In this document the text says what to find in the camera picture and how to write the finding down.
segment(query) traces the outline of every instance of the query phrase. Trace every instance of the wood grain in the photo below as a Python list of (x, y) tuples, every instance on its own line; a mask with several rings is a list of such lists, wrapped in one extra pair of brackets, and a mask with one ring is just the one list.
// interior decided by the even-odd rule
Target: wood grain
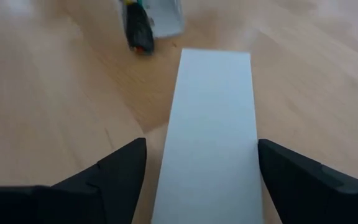
[(146, 136), (148, 223), (183, 47), (250, 51), (259, 138), (358, 178), (358, 1), (182, 2), (185, 33), (145, 58), (111, 0), (0, 0), (0, 185), (54, 184)]

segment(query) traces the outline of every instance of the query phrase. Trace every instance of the white paper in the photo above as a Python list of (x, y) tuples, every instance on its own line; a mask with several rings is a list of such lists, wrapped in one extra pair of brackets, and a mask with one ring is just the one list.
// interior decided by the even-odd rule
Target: white paper
[(152, 223), (263, 223), (249, 54), (183, 49)]

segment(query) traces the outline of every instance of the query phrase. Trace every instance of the light wood surface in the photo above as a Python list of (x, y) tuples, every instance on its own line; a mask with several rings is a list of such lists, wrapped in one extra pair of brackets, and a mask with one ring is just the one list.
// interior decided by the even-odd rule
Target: light wood surface
[(250, 51), (259, 138), (358, 178), (358, 1), (182, 1), (185, 33), (137, 57), (112, 0), (0, 0), (0, 185), (54, 184), (145, 136), (148, 223), (182, 47)]

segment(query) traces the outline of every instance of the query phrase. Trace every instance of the white rectangular piece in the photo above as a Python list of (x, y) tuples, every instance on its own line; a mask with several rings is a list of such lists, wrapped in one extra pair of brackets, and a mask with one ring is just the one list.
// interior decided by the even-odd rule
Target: white rectangular piece
[(153, 224), (263, 224), (250, 55), (183, 49)]
[[(121, 15), (120, 20), (125, 29), (126, 5), (124, 0), (114, 0)], [(185, 29), (185, 20), (181, 11), (180, 0), (142, 0), (137, 1), (145, 9), (155, 38), (178, 35)]]

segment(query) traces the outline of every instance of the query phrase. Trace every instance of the black plastic part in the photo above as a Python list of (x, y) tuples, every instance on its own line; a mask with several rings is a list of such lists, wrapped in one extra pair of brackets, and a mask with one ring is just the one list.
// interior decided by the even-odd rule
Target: black plastic part
[(129, 47), (138, 54), (150, 55), (154, 51), (154, 38), (149, 18), (137, 2), (126, 7), (126, 36)]
[(0, 223), (130, 224), (146, 157), (138, 138), (52, 187), (0, 187)]
[(357, 223), (358, 180), (267, 139), (260, 171), (283, 224)]

